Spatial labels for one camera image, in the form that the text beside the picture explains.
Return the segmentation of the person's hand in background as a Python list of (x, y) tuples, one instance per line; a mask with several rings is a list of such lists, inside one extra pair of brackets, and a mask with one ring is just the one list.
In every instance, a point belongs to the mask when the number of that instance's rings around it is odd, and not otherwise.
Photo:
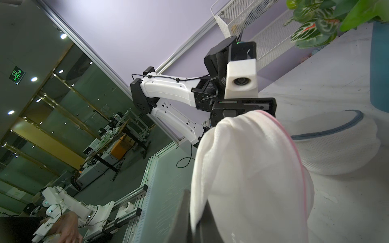
[(67, 212), (53, 224), (48, 236), (60, 234), (59, 243), (82, 243), (83, 237), (79, 233), (78, 216), (74, 212)]

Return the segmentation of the white mesh laundry bag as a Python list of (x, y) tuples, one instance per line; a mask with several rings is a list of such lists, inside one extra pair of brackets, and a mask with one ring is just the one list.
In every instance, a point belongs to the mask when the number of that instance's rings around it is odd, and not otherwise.
[(369, 163), (381, 141), (375, 121), (359, 110), (322, 113), (285, 126), (308, 171), (335, 176)]

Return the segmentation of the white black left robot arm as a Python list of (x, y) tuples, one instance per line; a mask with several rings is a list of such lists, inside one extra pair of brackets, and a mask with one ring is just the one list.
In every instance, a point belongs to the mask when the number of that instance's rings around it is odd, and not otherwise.
[[(256, 42), (242, 42), (231, 36), (207, 53), (205, 76), (164, 76), (150, 66), (143, 74), (132, 76), (130, 89), (134, 105), (142, 113), (171, 124), (198, 147), (203, 135), (226, 117), (252, 110), (276, 115), (275, 98), (258, 96), (256, 59)], [(209, 118), (204, 125), (199, 125), (174, 108), (169, 100), (208, 112)]]

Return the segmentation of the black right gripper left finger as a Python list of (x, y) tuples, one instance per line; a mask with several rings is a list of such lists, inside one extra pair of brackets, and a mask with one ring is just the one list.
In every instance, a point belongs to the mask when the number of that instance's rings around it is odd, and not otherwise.
[(165, 243), (192, 243), (190, 226), (190, 191), (184, 190)]

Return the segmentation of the pink rimmed mesh laundry bag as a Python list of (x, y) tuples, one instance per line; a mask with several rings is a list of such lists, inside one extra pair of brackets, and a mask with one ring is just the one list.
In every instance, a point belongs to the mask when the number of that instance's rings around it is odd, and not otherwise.
[(190, 227), (206, 206), (226, 243), (306, 243), (314, 186), (297, 147), (270, 114), (227, 117), (197, 148)]

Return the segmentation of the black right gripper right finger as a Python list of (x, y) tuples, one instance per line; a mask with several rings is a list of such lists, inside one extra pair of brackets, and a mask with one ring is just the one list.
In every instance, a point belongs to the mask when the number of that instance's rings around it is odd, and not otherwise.
[(211, 207), (207, 201), (203, 214), (194, 233), (195, 243), (223, 243), (223, 239), (215, 223)]

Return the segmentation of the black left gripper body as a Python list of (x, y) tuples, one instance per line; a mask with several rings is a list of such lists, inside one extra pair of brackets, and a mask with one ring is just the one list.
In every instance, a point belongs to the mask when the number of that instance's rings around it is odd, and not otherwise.
[(277, 102), (275, 98), (241, 98), (216, 101), (211, 109), (210, 124), (215, 127), (226, 117), (236, 117), (252, 110), (263, 110), (276, 116)]

